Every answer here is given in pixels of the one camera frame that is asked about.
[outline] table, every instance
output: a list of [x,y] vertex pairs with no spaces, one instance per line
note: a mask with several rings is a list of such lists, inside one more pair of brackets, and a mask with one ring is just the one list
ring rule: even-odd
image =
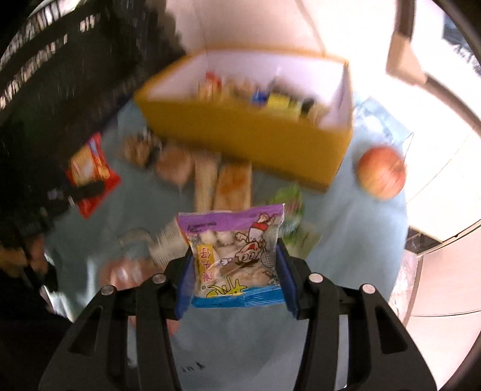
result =
[[[107,125],[102,148],[122,184],[88,220],[72,209],[47,238],[47,251],[59,279],[60,294],[54,305],[71,319],[100,289],[97,272],[102,265],[122,256],[148,254],[142,246],[133,246],[124,253],[118,244],[119,235],[140,227],[159,232],[179,211],[193,209],[192,183],[180,193],[152,172],[137,170],[118,158],[124,136],[137,133],[144,125],[145,120],[133,102]],[[323,235],[307,263],[313,272],[322,273],[341,286],[359,288],[363,283],[371,283],[388,300],[408,223],[404,193],[380,202],[356,184],[355,163],[373,142],[372,134],[358,125],[330,189],[325,194],[302,189],[305,220]],[[264,202],[287,184],[256,171],[254,204]],[[307,322],[294,320],[283,304],[221,310],[190,307],[171,338],[182,387],[199,391],[292,390],[306,331]],[[347,347],[347,319],[342,318],[338,388],[346,384]],[[135,361],[132,338],[128,352]]]

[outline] red snack bag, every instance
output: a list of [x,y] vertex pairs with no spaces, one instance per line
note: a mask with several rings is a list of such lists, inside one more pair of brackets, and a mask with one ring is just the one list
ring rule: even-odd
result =
[[101,149],[100,133],[95,133],[92,138],[70,159],[67,176],[74,186],[83,186],[93,181],[103,181],[105,191],[95,197],[86,198],[78,203],[80,214],[88,218],[103,199],[120,182],[120,177],[109,168],[107,160]]

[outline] brown round object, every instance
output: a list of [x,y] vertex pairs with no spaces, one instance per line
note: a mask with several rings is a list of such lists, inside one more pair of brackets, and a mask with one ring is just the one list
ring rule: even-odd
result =
[[359,159],[357,178],[366,193],[380,200],[391,199],[406,182],[403,158],[389,146],[371,148]]

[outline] black fabric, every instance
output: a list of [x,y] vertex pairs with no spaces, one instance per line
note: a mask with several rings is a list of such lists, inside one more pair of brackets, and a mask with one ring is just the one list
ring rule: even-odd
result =
[[0,390],[38,390],[55,349],[70,326],[46,309],[21,278],[0,271]]

